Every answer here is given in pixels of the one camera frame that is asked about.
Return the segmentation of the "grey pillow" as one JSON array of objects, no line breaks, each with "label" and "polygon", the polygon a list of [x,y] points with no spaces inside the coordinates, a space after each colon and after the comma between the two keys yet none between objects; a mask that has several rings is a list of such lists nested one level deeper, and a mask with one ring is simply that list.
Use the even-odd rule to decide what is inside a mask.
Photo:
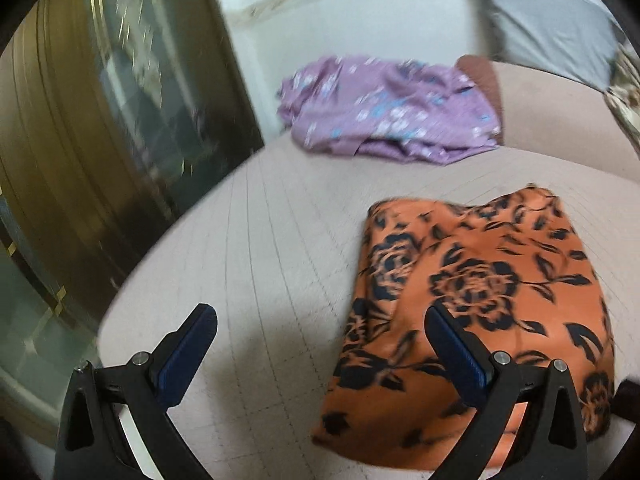
[{"label": "grey pillow", "polygon": [[625,35],[589,0],[478,0],[491,57],[542,70],[598,91],[610,85]]}]

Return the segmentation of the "cream floral blanket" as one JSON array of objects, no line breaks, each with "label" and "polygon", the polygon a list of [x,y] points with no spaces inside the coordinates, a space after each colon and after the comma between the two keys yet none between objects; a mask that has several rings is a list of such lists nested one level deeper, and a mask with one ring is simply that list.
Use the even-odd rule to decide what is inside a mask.
[{"label": "cream floral blanket", "polygon": [[604,94],[605,103],[620,128],[634,146],[640,148],[640,75],[639,55],[629,43],[619,44],[613,73]]}]

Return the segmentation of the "orange black floral blouse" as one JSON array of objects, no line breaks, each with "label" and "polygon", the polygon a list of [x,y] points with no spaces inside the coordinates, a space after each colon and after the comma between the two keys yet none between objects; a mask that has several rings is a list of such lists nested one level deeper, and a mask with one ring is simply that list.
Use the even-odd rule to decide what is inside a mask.
[{"label": "orange black floral blouse", "polygon": [[482,206],[370,207],[315,445],[379,467],[440,465],[474,412],[427,341],[434,306],[520,364],[566,362],[587,438],[606,433],[614,344],[602,288],[559,197],[529,186]]}]

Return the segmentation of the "purple floral cloth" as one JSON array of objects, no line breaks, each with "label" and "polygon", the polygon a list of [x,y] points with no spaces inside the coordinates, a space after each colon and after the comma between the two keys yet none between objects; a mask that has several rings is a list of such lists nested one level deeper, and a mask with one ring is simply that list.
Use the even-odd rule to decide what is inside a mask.
[{"label": "purple floral cloth", "polygon": [[487,61],[325,56],[282,81],[278,116],[306,151],[449,165],[498,148],[495,83]]}]

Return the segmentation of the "wooden glass door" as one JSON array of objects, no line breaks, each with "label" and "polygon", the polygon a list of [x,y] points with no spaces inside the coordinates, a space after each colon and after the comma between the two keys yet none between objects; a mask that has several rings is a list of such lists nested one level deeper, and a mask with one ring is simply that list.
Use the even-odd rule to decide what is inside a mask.
[{"label": "wooden glass door", "polygon": [[217,0],[1,0],[3,225],[50,306],[103,318],[262,144]]}]

